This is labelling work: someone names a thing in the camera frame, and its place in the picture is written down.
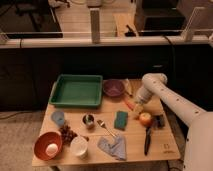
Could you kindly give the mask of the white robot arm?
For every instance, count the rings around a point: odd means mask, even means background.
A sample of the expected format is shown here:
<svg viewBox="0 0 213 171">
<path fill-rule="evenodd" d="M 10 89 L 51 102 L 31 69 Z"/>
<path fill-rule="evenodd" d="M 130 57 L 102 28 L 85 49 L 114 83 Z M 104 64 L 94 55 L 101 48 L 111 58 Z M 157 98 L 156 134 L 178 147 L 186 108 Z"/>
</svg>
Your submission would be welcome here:
<svg viewBox="0 0 213 171">
<path fill-rule="evenodd" d="M 145 74 L 136 101 L 146 104 L 157 95 L 188 126 L 183 171 L 213 171 L 213 111 L 202 109 L 166 84 L 163 73 Z"/>
</svg>

